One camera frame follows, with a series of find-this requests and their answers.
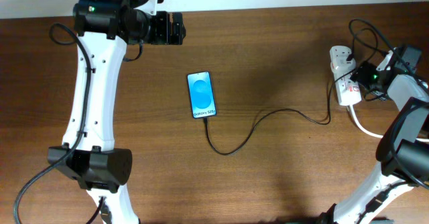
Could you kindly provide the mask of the white power strip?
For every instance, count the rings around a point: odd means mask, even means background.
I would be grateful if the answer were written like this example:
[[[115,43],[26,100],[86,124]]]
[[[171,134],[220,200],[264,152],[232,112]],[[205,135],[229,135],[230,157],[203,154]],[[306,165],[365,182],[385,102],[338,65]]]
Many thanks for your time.
[[[351,49],[346,47],[346,46],[333,46],[330,49],[329,53],[330,53],[330,59],[331,60],[333,60],[335,58],[346,58],[348,60],[348,57],[351,54]],[[354,104],[359,103],[362,100],[361,92],[360,92],[358,83],[353,82],[350,79],[350,77],[352,75],[352,73],[351,73],[352,71],[347,72],[346,74],[338,76],[338,77],[333,75],[334,80],[336,81],[335,87],[336,87],[336,91],[337,91],[337,98],[339,101],[339,105],[341,105],[341,106],[354,105]]]

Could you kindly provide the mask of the blue Samsung Galaxy smartphone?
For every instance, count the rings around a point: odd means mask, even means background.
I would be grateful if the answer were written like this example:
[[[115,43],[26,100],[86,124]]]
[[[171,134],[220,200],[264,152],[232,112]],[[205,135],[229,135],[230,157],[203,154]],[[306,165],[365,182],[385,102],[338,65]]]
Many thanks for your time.
[[[209,72],[188,74],[187,81],[193,118],[215,116],[217,108]]]

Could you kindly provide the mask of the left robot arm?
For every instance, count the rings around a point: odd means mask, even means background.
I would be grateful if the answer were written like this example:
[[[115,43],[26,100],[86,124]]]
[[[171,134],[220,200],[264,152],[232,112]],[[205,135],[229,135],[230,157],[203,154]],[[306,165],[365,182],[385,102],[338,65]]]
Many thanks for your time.
[[[104,223],[138,223],[127,181],[132,153],[115,147],[117,80],[129,45],[180,45],[181,13],[158,11],[164,0],[79,0],[74,6],[78,70],[70,121],[48,162],[87,191]]]

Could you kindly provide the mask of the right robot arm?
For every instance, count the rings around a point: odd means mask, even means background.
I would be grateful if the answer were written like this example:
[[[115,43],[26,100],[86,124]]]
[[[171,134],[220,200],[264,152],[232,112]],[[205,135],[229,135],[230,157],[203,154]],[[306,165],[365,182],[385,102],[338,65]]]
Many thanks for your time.
[[[415,68],[388,66],[393,79],[387,96],[399,114],[381,137],[376,151],[377,163],[347,199],[322,213],[317,223],[370,223],[388,204],[428,181],[428,144],[419,140],[428,120],[428,86],[415,75]]]

